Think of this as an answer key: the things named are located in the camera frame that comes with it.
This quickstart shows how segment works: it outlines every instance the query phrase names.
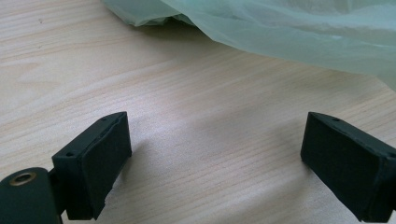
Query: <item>screw hole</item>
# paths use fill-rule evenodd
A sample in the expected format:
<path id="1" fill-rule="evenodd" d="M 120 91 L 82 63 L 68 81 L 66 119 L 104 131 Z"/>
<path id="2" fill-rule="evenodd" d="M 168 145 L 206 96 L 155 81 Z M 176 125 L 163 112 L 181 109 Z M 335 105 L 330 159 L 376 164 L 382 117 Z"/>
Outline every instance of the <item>screw hole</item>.
<path id="1" fill-rule="evenodd" d="M 9 185 L 11 186 L 20 186 L 26 183 L 29 183 L 33 179 L 35 179 L 35 173 L 23 173 L 20 175 L 15 176 L 9 181 Z"/>

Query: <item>plastic bag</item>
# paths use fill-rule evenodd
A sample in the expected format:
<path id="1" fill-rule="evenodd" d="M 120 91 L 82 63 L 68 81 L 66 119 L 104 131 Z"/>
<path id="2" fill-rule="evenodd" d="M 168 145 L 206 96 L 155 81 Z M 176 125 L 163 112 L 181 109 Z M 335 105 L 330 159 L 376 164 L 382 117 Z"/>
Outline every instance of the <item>plastic bag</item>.
<path id="1" fill-rule="evenodd" d="M 378 76 L 396 90 L 394 0 L 104 2 L 124 20 L 130 18 L 125 21 L 134 25 L 164 22 L 166 17 L 182 14 L 220 43 L 262 55 Z M 123 8 L 122 13 L 115 7 Z"/>

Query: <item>light wood grain surface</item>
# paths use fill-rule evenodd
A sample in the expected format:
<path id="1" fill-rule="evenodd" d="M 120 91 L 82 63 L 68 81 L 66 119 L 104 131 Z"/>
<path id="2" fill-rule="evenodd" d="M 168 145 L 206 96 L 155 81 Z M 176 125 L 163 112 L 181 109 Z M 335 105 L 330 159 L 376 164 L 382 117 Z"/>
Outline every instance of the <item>light wood grain surface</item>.
<path id="1" fill-rule="evenodd" d="M 359 223 L 301 162 L 307 112 L 396 146 L 396 93 L 375 77 L 176 22 L 134 28 L 98 0 L 0 1 L 0 85 L 0 178 L 51 169 L 97 119 L 128 112 L 134 155 L 101 216 L 64 223 Z"/>

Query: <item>small hole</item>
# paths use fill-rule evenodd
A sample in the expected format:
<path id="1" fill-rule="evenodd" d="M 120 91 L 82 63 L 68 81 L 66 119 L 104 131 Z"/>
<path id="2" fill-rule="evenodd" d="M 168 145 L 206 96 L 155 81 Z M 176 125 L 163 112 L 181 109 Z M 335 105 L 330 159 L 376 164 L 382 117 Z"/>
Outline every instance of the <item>small hole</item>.
<path id="1" fill-rule="evenodd" d="M 30 174 L 20 175 L 20 176 L 17 176 L 17 178 L 15 178 L 15 182 L 21 183 L 21 182 L 26 181 L 27 179 L 29 179 L 31 177 L 32 177 L 32 175 L 30 175 Z"/>
<path id="2" fill-rule="evenodd" d="M 36 176 L 35 173 L 24 173 L 17 175 L 9 181 L 9 185 L 11 186 L 24 185 L 35 179 L 35 176 Z"/>

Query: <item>black plastic bracket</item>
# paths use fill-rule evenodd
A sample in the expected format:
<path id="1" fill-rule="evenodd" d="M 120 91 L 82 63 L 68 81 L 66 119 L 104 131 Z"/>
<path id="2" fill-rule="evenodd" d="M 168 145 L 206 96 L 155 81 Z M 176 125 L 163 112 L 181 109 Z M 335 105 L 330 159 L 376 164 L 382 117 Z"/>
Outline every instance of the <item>black plastic bracket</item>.
<path id="1" fill-rule="evenodd" d="M 396 149 L 331 116 L 308 114 L 301 157 L 359 221 L 388 222 Z"/>
<path id="2" fill-rule="evenodd" d="M 54 168 L 29 168 L 0 182 L 1 223 L 62 223 L 98 218 L 132 156 L 126 112 L 97 120 L 52 157 Z"/>

